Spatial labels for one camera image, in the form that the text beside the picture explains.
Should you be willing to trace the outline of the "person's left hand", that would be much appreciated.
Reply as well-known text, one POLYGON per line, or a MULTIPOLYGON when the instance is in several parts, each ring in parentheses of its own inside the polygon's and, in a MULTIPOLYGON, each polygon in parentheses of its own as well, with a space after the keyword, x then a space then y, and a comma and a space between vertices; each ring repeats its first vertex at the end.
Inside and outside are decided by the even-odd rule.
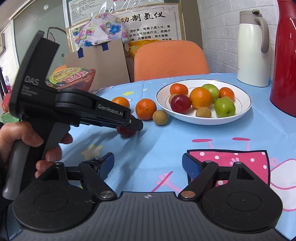
MULTIPOLYGON (((17 140, 26 145, 39 147, 44 140, 33 130, 32 125, 26 121, 7 123, 1 127, 1 165, 6 166, 13 147, 17 140)), ((61 161, 62 150, 60 146, 46 152, 45 158, 36 163, 35 177, 41 176, 55 162, 61 161)))

